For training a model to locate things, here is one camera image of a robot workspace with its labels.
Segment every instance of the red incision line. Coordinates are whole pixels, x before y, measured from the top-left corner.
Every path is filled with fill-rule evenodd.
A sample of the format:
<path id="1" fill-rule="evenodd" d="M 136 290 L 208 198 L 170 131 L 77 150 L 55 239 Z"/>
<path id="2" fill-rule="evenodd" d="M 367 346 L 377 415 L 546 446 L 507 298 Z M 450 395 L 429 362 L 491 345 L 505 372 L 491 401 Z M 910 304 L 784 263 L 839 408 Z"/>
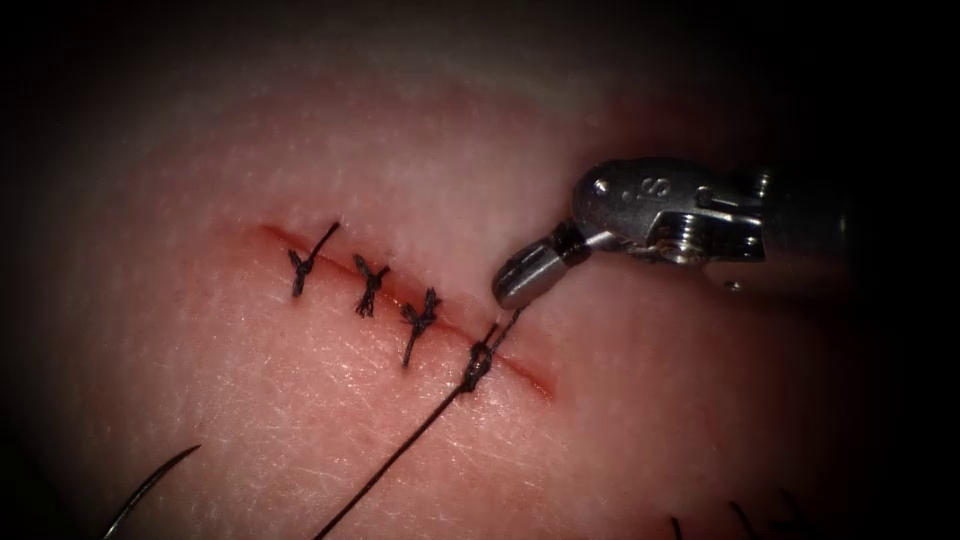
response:
<path id="1" fill-rule="evenodd" d="M 271 236 L 272 238 L 282 241 L 283 243 L 287 244 L 288 247 L 291 247 L 299 252 L 310 253 L 310 250 L 313 249 L 313 244 L 311 243 L 310 240 L 307 240 L 305 237 L 299 234 L 294 234 L 290 231 L 284 230 L 283 228 L 278 227 L 277 225 L 264 224 L 264 225 L 260 225 L 259 229 L 260 231 Z M 346 265 L 340 264 L 339 262 L 333 259 L 330 259 L 324 256 L 322 250 L 320 253 L 317 254 L 316 261 L 318 263 L 326 264 L 342 272 L 344 275 L 354 276 L 357 279 L 362 279 L 360 275 L 356 273 L 355 269 L 352 266 L 348 267 Z M 396 307 L 398 312 L 399 312 L 400 306 L 406 303 L 405 300 L 401 300 L 399 298 L 400 294 L 391 294 L 390 291 L 387 290 L 386 288 L 380 291 L 380 295 L 382 298 L 390 301 Z M 403 296 L 412 297 L 414 295 L 404 294 Z M 417 295 L 416 299 L 411 301 L 410 303 L 413 304 L 414 307 L 417 307 L 419 302 L 422 302 L 422 296 Z M 468 343 L 472 343 L 472 340 L 474 339 L 471 336 L 467 335 L 467 333 L 462 328 L 458 326 L 454 326 L 449 323 L 445 323 L 443 321 L 438 320 L 437 322 L 434 323 L 434 326 L 440 329 L 441 331 L 451 332 L 459 336 L 461 339 L 463 339 Z M 503 364 L 503 366 L 506 367 L 508 370 L 510 370 L 514 375 L 517 375 L 518 377 L 526 381 L 527 384 L 533 387 L 533 389 L 536 390 L 538 394 L 543 396 L 544 399 L 551 402 L 554 400 L 555 393 L 553 391 L 552 385 L 544 381 L 543 378 L 534 375 L 533 373 L 528 371 L 526 368 L 522 367 L 521 364 L 523 362 L 518 362 L 513 359 L 504 358 L 499 354 L 494 354 L 494 357 L 499 361 L 499 363 Z"/>

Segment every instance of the black suture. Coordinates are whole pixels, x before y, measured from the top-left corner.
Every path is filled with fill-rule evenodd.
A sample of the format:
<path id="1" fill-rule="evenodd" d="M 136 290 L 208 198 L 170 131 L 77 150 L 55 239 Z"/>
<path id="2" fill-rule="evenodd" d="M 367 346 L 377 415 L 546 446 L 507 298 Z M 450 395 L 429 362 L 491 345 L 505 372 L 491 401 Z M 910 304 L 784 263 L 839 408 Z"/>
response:
<path id="1" fill-rule="evenodd" d="M 339 512 L 337 512 L 337 515 L 333 516 L 333 519 L 331 519 L 330 522 L 327 523 L 323 527 L 323 529 L 319 533 L 317 533 L 316 536 L 314 536 L 314 540 L 321 540 L 322 538 L 327 536 L 327 534 L 329 534 L 330 531 L 332 531 L 333 528 L 336 527 L 338 523 L 340 523 L 340 520 L 347 515 L 347 512 L 352 510 L 353 507 L 356 506 L 358 502 L 360 502 L 360 499 L 362 499 L 363 496 L 366 495 L 367 492 L 370 491 L 370 489 L 372 489 L 373 486 L 378 481 L 380 481 L 380 478 L 387 472 L 387 469 L 389 469 L 390 466 L 393 465 L 393 463 L 397 459 L 399 459 L 401 455 L 404 454 L 404 452 L 406 452 L 411 446 L 413 446 L 413 443 L 415 443 L 417 439 L 419 439 L 420 436 L 423 435 L 425 431 L 427 431 L 427 428 L 429 428 L 437 420 L 437 418 L 440 418 L 440 415 L 443 414 L 443 411 L 445 411 L 447 407 L 449 407 L 450 404 L 453 403 L 453 400 L 458 395 L 460 395 L 462 391 L 463 391 L 463 383 L 460 383 L 456 388 L 453 389 L 452 392 L 450 392 L 447 395 L 447 397 L 443 398 L 443 401 L 440 402 L 440 405 L 437 406 L 437 408 L 434 409 L 432 413 L 430 413 L 430 416 L 428 416 L 427 419 L 422 424 L 420 424 L 420 427 L 418 427 L 417 430 L 413 432 L 413 435 L 410 435 L 410 437 L 408 437 L 407 440 L 403 441 L 403 444 L 401 444 L 400 447 L 397 448 L 397 450 L 393 453 L 393 455 L 391 455 L 390 458 L 387 459 L 387 461 L 383 464 L 383 466 L 380 467 L 380 470 L 374 473 L 374 475 L 370 477 L 370 480 L 368 480 L 367 483 L 364 484 L 362 488 L 360 488 L 360 491 L 358 491 L 357 494 L 354 495 L 352 499 L 350 499 L 350 502 L 348 502 L 346 506 L 344 506 Z"/>
<path id="2" fill-rule="evenodd" d="M 683 532 L 680 531 L 680 520 L 675 517 L 671 517 L 670 524 L 673 525 L 673 538 L 675 540 L 683 540 Z"/>
<path id="3" fill-rule="evenodd" d="M 186 450 L 168 459 L 157 470 L 153 471 L 153 474 L 148 476 L 147 479 L 140 484 L 140 487 L 138 487 L 137 490 L 130 495 L 130 498 L 127 499 L 127 502 L 123 503 L 123 506 L 120 507 L 120 511 L 117 512 L 116 517 L 113 518 L 113 521 L 110 522 L 110 525 L 107 526 L 106 530 L 102 535 L 99 536 L 99 538 L 101 540 L 107 540 L 108 538 L 111 538 L 113 534 L 117 532 L 117 528 L 120 526 L 120 523 L 126 519 L 128 515 L 130 515 L 130 512 L 132 512 L 140 500 L 143 499 L 144 495 L 153 489 L 153 486 L 155 486 L 161 478 L 170 472 L 170 469 L 176 467 L 178 463 L 196 451 L 197 448 L 200 448 L 199 444 L 187 448 Z"/>
<path id="4" fill-rule="evenodd" d="M 733 510 L 733 512 L 737 514 L 737 518 L 740 519 L 740 524 L 743 525 L 743 530 L 747 533 L 748 540 L 760 540 L 760 536 L 753 530 L 753 526 L 750 525 L 750 520 L 747 518 L 747 513 L 743 511 L 743 508 L 740 508 L 739 504 L 730 501 L 730 509 Z"/>
<path id="5" fill-rule="evenodd" d="M 504 338 L 506 337 L 505 334 L 513 327 L 514 324 L 516 324 L 517 319 L 520 317 L 520 312 L 522 311 L 523 311 L 523 308 L 520 308 L 514 312 L 513 317 L 510 319 L 510 322 L 507 323 L 507 326 L 503 329 L 503 332 L 501 332 L 500 335 L 497 337 L 497 340 L 494 342 L 494 345 L 492 347 L 488 347 L 487 342 L 490 341 L 490 338 L 493 336 L 493 333 L 497 331 L 498 325 L 496 323 L 494 323 L 493 326 L 490 328 L 490 331 L 487 332 L 487 335 L 483 338 L 483 341 L 478 341 L 477 343 L 474 343 L 472 347 L 470 347 L 470 362 L 467 364 L 467 370 L 464 373 L 463 379 L 460 381 L 460 384 L 458 384 L 449 394 L 447 394 L 447 397 L 443 398 L 443 401 L 440 402 L 440 405 L 438 405 L 437 408 L 434 409 L 432 413 L 430 413 L 430 416 L 428 416 L 427 419 L 422 424 L 420 424 L 420 427 L 418 427 L 416 431 L 414 431 L 413 434 L 407 438 L 407 440 L 403 441 L 403 444 L 401 444 L 400 447 L 397 448 L 397 450 L 380 467 L 380 469 L 377 470 L 377 472 L 370 477 L 370 480 L 368 480 L 367 483 L 364 484 L 362 488 L 360 488 L 360 491 L 358 491 L 357 494 L 354 495 L 352 499 L 350 499 L 350 502 L 348 502 L 346 506 L 344 506 L 339 512 L 337 512 L 337 515 L 335 515 L 333 519 L 331 519 L 323 527 L 323 529 L 321 529 L 320 532 L 313 537 L 313 540 L 322 540 L 324 537 L 326 537 L 327 534 L 329 534 L 330 531 L 332 531 L 333 528 L 336 527 L 338 523 L 340 523 L 340 520 L 342 520 L 343 517 L 346 516 L 347 513 L 350 512 L 350 510 L 352 510 L 353 507 L 356 506 L 358 502 L 360 502 L 360 499 L 362 499 L 363 496 L 366 495 L 367 492 L 370 491 L 378 481 L 380 481 L 380 478 L 383 477 L 383 475 L 387 472 L 390 466 L 393 465 L 393 463 L 397 461 L 397 459 L 399 459 L 401 455 L 403 455 L 407 450 L 409 450 L 411 446 L 413 446 L 413 443 L 415 443 L 417 439 L 419 439 L 420 436 L 423 435 L 431 425 L 433 425 L 433 423 L 437 420 L 437 418 L 440 418 L 440 415 L 442 415 L 443 412 L 447 410 L 447 407 L 449 407 L 450 404 L 453 403 L 453 400 L 456 399 L 457 396 L 463 393 L 472 392 L 473 389 L 476 388 L 477 382 L 480 380 L 481 377 L 483 377 L 483 373 L 486 373 L 490 369 L 489 360 L 486 360 L 486 363 L 488 364 L 486 367 L 486 370 L 484 370 L 483 373 L 480 373 L 479 375 L 477 375 L 476 369 L 471 369 L 471 366 L 484 363 L 484 361 L 479 359 L 481 355 L 485 358 L 491 358 L 493 356 L 493 353 L 496 351 L 496 348 L 500 346 L 500 344 L 503 342 Z"/>
<path id="6" fill-rule="evenodd" d="M 503 331 L 497 336 L 493 345 L 487 346 L 487 342 L 490 341 L 490 337 L 493 336 L 493 333 L 497 330 L 496 323 L 494 323 L 490 331 L 487 332 L 483 341 L 478 341 L 470 347 L 470 363 L 467 364 L 467 369 L 463 373 L 464 392 L 473 392 L 477 387 L 477 383 L 480 382 L 480 379 L 490 371 L 490 367 L 493 365 L 493 354 L 497 352 L 497 348 L 499 348 L 503 340 L 506 339 L 510 329 L 517 323 L 517 319 L 520 318 L 520 314 L 523 313 L 525 307 L 526 306 L 513 312 L 510 321 L 503 327 Z"/>
<path id="7" fill-rule="evenodd" d="M 417 313 L 417 310 L 409 303 L 404 304 L 403 307 L 400 308 L 403 318 L 411 325 L 410 340 L 407 341 L 407 348 L 403 351 L 403 367 L 407 367 L 407 365 L 410 364 L 410 354 L 413 352 L 413 343 L 423 335 L 431 324 L 436 322 L 437 315 L 433 310 L 439 304 L 440 299 L 437 298 L 436 291 L 433 290 L 433 287 L 430 287 L 427 289 L 427 293 L 423 299 L 423 313 Z"/>
<path id="8" fill-rule="evenodd" d="M 334 222 L 333 225 L 327 229 L 326 234 L 323 235 L 323 238 L 317 242 L 317 245 L 313 247 L 313 251 L 307 255 L 306 259 L 301 259 L 297 252 L 294 250 L 287 251 L 287 255 L 290 256 L 290 263 L 293 264 L 293 267 L 296 269 L 296 277 L 293 278 L 293 297 L 296 298 L 303 294 L 303 284 L 307 280 L 307 274 L 313 270 L 313 261 L 317 258 L 317 253 L 320 252 L 320 248 L 323 247 L 323 244 L 327 242 L 330 236 L 340 228 L 339 222 Z"/>
<path id="9" fill-rule="evenodd" d="M 379 272 L 373 273 L 367 266 L 367 261 L 360 255 L 354 255 L 353 262 L 357 265 L 357 270 L 367 278 L 367 288 L 363 291 L 363 296 L 360 297 L 360 302 L 354 311 L 361 317 L 373 317 L 373 297 L 383 286 L 383 276 L 390 271 L 390 267 L 384 266 Z"/>

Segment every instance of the pink skin surface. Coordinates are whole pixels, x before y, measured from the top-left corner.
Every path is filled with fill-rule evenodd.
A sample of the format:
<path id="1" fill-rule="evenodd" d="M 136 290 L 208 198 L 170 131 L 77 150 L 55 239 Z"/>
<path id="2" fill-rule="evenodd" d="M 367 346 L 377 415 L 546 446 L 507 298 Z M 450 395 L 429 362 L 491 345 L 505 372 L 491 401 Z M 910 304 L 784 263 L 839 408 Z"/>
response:
<path id="1" fill-rule="evenodd" d="M 29 361 L 4 375 L 88 532 L 200 443 L 126 537 L 309 538 L 506 321 L 493 272 L 564 217 L 587 167 L 722 169 L 792 144 L 735 62 L 653 18 L 628 39 L 582 15 L 574 32 L 522 12 L 260 14 L 257 33 L 163 40 L 77 106 L 19 263 L 44 283 Z M 336 220 L 291 298 L 286 251 Z M 391 267 L 372 319 L 353 312 L 353 253 Z M 399 304 L 422 309 L 428 286 L 439 322 L 402 370 Z M 779 487 L 843 527 L 871 413 L 832 321 L 597 255 L 331 538 L 672 538 L 670 516 L 686 538 L 740 538 L 727 501 L 763 529 L 788 515 Z"/>

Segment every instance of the stitch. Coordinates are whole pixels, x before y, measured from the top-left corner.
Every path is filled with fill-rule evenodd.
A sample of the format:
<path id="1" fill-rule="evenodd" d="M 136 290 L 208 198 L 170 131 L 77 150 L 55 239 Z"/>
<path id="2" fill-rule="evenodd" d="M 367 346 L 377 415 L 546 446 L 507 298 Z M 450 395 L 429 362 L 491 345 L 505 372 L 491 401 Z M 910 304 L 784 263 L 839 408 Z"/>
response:
<path id="1" fill-rule="evenodd" d="M 367 288 L 363 291 L 363 296 L 360 297 L 360 303 L 357 304 L 357 308 L 354 311 L 357 315 L 360 315 L 360 317 L 373 317 L 373 296 L 380 290 L 380 287 L 383 286 L 383 276 L 390 271 L 390 267 L 384 266 L 379 272 L 374 274 L 373 271 L 370 270 L 370 267 L 367 266 L 367 261 L 364 261 L 360 255 L 354 255 L 353 262 L 357 265 L 357 270 L 360 270 L 360 273 L 367 278 Z"/>
<path id="2" fill-rule="evenodd" d="M 413 352 L 413 343 L 423 335 L 431 324 L 436 322 L 437 316 L 433 310 L 439 304 L 440 299 L 437 298 L 436 291 L 433 290 L 433 287 L 430 287 L 427 289 L 427 294 L 423 299 L 423 313 L 418 314 L 417 310 L 410 303 L 406 303 L 400 308 L 403 318 L 411 325 L 410 340 L 407 341 L 407 348 L 403 351 L 402 366 L 404 368 L 410 363 L 410 353 Z"/>
<path id="3" fill-rule="evenodd" d="M 297 255 L 297 252 L 294 250 L 287 251 L 287 255 L 290 257 L 290 262 L 293 264 L 293 267 L 296 269 L 297 275 L 293 279 L 293 297 L 296 298 L 303 294 L 303 285 L 307 279 L 307 274 L 313 270 L 313 261 L 317 258 L 317 253 L 320 252 L 320 248 L 323 247 L 323 244 L 327 242 L 330 236 L 340 228 L 339 222 L 334 222 L 333 225 L 327 230 L 327 233 L 323 235 L 323 238 L 317 242 L 317 245 L 314 246 L 313 251 L 310 252 L 310 255 L 307 256 L 305 260 L 300 259 L 300 256 Z"/>

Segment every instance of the curved needle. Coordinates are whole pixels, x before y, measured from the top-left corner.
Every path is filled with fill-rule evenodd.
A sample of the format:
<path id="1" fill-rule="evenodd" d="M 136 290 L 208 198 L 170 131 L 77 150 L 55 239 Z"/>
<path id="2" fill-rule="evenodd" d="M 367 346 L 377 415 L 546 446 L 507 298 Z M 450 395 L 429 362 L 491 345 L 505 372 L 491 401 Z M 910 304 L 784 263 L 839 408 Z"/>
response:
<path id="1" fill-rule="evenodd" d="M 154 471 L 149 478 L 144 480 L 144 482 L 140 484 L 140 487 L 138 487 L 137 490 L 133 492 L 133 495 L 131 495 L 130 498 L 127 499 L 127 502 L 125 502 L 123 506 L 120 507 L 120 511 L 117 512 L 117 517 L 113 518 L 113 521 L 110 523 L 110 526 L 107 527 L 106 532 L 104 532 L 103 535 L 100 536 L 100 539 L 107 540 L 108 538 L 111 538 L 113 534 L 117 532 L 117 527 L 120 525 L 120 523 L 124 519 L 126 519 L 126 517 L 130 514 L 130 512 L 133 511 L 134 507 L 137 506 L 137 503 L 140 502 L 140 499 L 142 499 L 143 496 L 146 495 L 147 492 L 150 491 L 150 489 L 152 489 L 153 486 L 156 485 L 156 483 L 159 482 L 160 479 L 163 478 L 165 474 L 170 472 L 170 469 L 176 467 L 177 463 L 180 463 L 181 461 L 183 461 L 184 458 L 192 454 L 197 448 L 200 448 L 199 444 L 196 446 L 191 446 L 190 448 L 187 448 L 183 452 L 180 452 L 179 454 L 168 459 L 167 462 L 161 465 L 159 469 Z"/>

